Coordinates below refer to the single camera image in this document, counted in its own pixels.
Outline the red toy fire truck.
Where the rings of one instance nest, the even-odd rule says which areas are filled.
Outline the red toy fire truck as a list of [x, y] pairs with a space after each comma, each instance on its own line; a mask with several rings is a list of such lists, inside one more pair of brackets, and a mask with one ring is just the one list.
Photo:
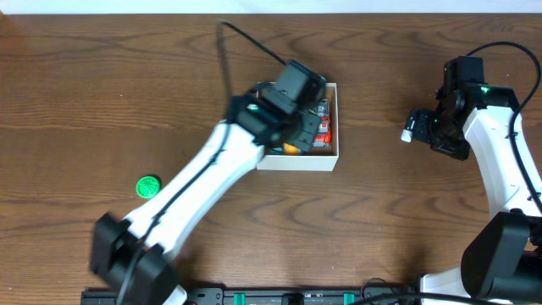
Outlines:
[[314, 147], [328, 147], [331, 143], [329, 101], [321, 100], [313, 112], [320, 118], [318, 133], [313, 141]]

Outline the orange and blue toy fish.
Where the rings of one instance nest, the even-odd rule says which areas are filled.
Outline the orange and blue toy fish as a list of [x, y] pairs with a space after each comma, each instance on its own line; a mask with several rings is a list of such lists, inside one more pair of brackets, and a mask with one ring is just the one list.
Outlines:
[[298, 156], [298, 155], [302, 155], [303, 151], [299, 149], [298, 147], [284, 143], [282, 147], [272, 148], [270, 150], [270, 153], [274, 155]]

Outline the green round spinning top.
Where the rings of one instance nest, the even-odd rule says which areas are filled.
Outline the green round spinning top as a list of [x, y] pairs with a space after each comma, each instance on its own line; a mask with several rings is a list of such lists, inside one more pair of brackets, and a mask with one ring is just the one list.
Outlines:
[[141, 177], [135, 186], [137, 195], [143, 199], [154, 198], [161, 190], [160, 179], [153, 175]]

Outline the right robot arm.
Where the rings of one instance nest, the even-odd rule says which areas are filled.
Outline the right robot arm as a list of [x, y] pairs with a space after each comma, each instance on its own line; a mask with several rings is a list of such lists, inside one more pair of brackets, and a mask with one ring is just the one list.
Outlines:
[[459, 267], [426, 274], [424, 293], [539, 303], [541, 178], [528, 150], [519, 103], [509, 87], [484, 80], [483, 60], [460, 56], [444, 66], [437, 109], [413, 109], [401, 139], [449, 157], [473, 154], [489, 202], [489, 223], [462, 254]]

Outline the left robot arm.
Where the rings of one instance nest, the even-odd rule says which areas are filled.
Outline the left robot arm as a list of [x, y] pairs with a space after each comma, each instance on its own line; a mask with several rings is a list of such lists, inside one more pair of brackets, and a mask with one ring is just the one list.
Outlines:
[[326, 79], [295, 60], [275, 82], [259, 82], [230, 98], [223, 120], [196, 156], [151, 200], [122, 219], [97, 220], [90, 269], [117, 304], [183, 304], [187, 293], [174, 261], [213, 205], [284, 143], [309, 151]]

